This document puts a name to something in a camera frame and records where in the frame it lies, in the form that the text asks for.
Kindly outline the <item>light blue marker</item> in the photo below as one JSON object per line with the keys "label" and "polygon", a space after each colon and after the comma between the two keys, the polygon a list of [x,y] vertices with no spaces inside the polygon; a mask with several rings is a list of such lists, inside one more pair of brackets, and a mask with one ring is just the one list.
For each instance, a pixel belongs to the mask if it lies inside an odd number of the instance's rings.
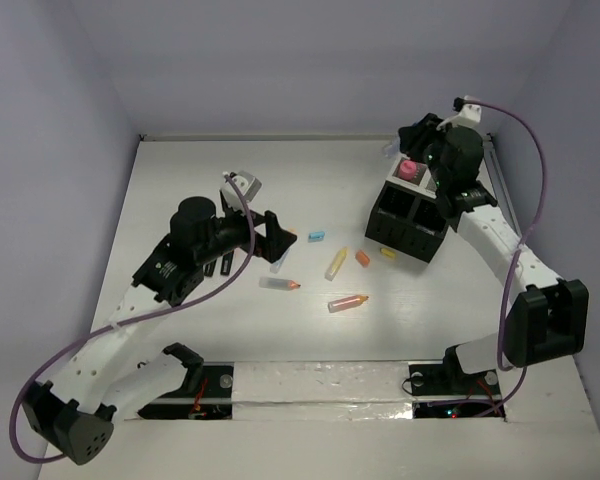
{"label": "light blue marker", "polygon": [[280,269],[281,269],[281,267],[282,267],[282,265],[283,265],[286,257],[288,256],[288,253],[289,253],[289,251],[286,251],[277,261],[275,261],[270,266],[270,272],[271,273],[277,274],[280,271]]}

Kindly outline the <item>pink cap marker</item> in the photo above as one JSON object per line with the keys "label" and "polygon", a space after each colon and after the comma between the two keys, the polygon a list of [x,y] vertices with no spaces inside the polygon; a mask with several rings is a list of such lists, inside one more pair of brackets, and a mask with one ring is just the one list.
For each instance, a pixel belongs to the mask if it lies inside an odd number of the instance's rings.
{"label": "pink cap marker", "polygon": [[404,181],[411,181],[418,175],[418,164],[409,159],[403,159],[398,167],[396,176]]}

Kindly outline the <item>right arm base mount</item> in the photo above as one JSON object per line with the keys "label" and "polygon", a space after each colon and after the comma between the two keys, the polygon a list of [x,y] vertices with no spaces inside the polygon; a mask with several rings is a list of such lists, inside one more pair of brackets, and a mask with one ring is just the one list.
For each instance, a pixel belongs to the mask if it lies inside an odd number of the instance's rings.
{"label": "right arm base mount", "polygon": [[495,370],[454,378],[442,362],[411,363],[401,389],[412,400],[414,419],[506,417]]}

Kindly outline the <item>light blue marker cap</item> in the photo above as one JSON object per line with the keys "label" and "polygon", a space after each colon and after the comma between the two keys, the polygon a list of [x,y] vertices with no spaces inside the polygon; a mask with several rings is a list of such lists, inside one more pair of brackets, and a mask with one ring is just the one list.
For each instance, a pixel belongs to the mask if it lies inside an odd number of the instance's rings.
{"label": "light blue marker cap", "polygon": [[325,236],[326,234],[324,231],[314,231],[308,234],[307,239],[310,243],[314,243],[323,241],[325,239]]}

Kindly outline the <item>clear blue cap bottle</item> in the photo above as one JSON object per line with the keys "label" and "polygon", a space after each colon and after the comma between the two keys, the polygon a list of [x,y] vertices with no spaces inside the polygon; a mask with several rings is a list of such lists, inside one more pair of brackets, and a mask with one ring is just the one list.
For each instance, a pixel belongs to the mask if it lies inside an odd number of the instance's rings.
{"label": "clear blue cap bottle", "polygon": [[393,158],[400,153],[400,142],[392,142],[382,148],[382,153],[386,158]]}

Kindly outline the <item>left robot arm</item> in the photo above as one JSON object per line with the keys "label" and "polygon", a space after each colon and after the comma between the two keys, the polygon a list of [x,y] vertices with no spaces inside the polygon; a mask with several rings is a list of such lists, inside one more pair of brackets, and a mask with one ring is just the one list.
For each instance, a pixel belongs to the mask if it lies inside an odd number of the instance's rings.
{"label": "left robot arm", "polygon": [[248,196],[226,189],[220,198],[222,216],[206,197],[181,201],[168,233],[106,323],[52,356],[25,383],[9,420],[10,442],[22,459],[34,460],[18,444],[20,412],[59,459],[84,465],[103,451],[117,422],[150,401],[172,391],[198,393],[204,360],[185,345],[169,344],[137,363],[132,355],[160,320],[193,306],[188,297],[203,282],[206,265],[237,249],[274,263],[297,240],[274,212],[249,209]]}

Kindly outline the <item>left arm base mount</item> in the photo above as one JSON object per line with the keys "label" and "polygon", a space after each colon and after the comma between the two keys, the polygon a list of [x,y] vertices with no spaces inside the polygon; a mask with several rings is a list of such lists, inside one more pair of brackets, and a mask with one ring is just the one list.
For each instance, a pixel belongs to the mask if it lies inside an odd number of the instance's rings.
{"label": "left arm base mount", "polygon": [[144,406],[137,415],[145,420],[230,420],[233,380],[233,363],[205,364],[197,392],[169,392]]}

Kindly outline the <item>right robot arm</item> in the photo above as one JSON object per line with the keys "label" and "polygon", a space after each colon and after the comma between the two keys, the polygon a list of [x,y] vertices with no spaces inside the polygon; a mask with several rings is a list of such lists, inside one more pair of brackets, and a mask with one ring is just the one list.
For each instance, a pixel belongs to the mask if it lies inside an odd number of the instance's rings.
{"label": "right robot arm", "polygon": [[496,333],[449,348],[442,384],[462,392],[478,373],[524,368],[582,351],[589,291],[546,266],[505,219],[478,179],[484,157],[471,126],[434,114],[398,131],[400,151],[424,164],[435,182],[435,205],[503,286]]}

